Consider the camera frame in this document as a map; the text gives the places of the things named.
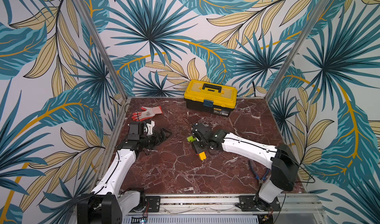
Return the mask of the long green lego brick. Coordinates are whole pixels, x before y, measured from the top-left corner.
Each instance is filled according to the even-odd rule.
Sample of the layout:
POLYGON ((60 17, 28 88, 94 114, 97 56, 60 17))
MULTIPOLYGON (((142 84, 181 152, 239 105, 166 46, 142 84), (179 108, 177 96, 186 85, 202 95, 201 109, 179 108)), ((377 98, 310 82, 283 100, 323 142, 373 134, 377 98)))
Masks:
POLYGON ((197 141, 197 138, 195 138, 195 137, 193 137, 193 136, 189 136, 189 137, 187 138, 187 141, 190 142, 190 143, 192 143, 192 142, 194 142, 194 141, 197 141))

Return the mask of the yellow orange lego brick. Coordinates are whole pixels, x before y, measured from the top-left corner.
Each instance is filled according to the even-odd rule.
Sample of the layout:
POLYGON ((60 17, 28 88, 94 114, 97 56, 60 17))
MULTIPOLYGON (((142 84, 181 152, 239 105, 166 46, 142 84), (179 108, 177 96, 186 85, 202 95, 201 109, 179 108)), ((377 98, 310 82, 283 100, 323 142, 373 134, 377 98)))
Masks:
POLYGON ((200 158, 201 161, 204 161, 204 160, 206 159, 206 154, 205 154, 205 152, 201 152, 201 153, 199 153, 198 156, 199 156, 199 158, 200 158))

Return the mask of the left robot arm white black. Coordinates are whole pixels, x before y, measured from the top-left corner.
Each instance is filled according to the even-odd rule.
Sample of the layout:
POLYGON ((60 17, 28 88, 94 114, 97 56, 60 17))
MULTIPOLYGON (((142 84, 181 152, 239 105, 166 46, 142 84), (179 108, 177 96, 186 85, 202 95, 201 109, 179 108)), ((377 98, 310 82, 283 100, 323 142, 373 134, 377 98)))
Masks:
POLYGON ((122 183, 138 155, 152 150, 171 135, 167 129, 156 130, 154 121, 131 122, 128 134, 117 146, 116 155, 101 181, 89 194, 82 194, 77 203, 78 224, 120 224, 130 212, 142 213, 147 221, 151 207, 142 188, 121 192, 122 183))

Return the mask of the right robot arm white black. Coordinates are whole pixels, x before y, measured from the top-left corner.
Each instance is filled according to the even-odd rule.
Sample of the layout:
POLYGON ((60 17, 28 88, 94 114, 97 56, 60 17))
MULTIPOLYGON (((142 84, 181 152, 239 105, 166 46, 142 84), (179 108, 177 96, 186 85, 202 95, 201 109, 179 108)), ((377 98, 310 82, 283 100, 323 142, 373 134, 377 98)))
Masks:
POLYGON ((207 150, 234 153, 256 161, 271 171, 271 177, 259 179, 261 186, 255 195, 255 206, 268 207, 283 191, 293 191, 299 163, 291 149, 254 142, 226 130, 212 131, 201 123, 192 125, 192 137, 188 138, 193 150, 201 160, 207 150))

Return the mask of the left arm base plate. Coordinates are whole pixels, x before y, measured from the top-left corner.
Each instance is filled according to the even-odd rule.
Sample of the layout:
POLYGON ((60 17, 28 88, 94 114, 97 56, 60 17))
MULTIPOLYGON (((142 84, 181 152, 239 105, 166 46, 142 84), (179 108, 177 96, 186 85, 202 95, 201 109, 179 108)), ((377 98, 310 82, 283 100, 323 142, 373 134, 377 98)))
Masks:
POLYGON ((134 213, 158 213, 160 210, 160 196, 147 196, 143 197, 139 205, 132 209, 131 212, 134 213))

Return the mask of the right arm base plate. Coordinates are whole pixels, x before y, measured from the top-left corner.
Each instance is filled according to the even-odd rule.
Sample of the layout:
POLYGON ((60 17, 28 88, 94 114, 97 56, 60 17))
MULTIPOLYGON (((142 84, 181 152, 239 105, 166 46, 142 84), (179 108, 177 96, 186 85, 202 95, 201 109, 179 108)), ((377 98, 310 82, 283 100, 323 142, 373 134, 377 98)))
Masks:
POLYGON ((281 205, 278 198, 275 198, 272 203, 266 203, 255 195, 240 195, 236 207, 243 212, 269 212, 280 211, 281 205))

